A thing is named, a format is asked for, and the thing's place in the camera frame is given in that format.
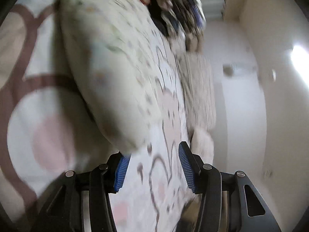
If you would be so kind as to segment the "cream floral dress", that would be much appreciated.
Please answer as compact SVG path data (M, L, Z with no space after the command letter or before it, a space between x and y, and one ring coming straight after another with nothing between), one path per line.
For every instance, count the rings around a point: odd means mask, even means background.
M121 153L161 121L149 0L59 0L68 63L103 136Z

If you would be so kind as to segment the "tall folded clothes stack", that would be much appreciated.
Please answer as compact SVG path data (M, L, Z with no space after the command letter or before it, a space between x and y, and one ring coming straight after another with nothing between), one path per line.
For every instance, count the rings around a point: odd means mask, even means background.
M206 28L201 0L154 0L149 10L164 36L183 40L189 52L201 51Z

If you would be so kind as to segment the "small fluffy white pillow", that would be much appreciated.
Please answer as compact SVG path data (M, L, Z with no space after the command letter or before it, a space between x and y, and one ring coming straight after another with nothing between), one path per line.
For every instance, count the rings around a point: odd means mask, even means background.
M204 163L213 164L214 142L211 135L202 128L195 128L191 140L191 151L201 157Z

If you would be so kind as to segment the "bear pattern bed sheet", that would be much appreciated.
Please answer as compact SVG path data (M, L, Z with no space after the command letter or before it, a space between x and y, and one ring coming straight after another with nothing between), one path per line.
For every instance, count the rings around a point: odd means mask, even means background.
M62 172L110 154L65 61L56 11L55 0L17 0L1 25L1 205L17 231L30 231ZM163 122L110 196L118 231L175 231L191 196L178 157L188 133L176 59L155 27L150 43Z

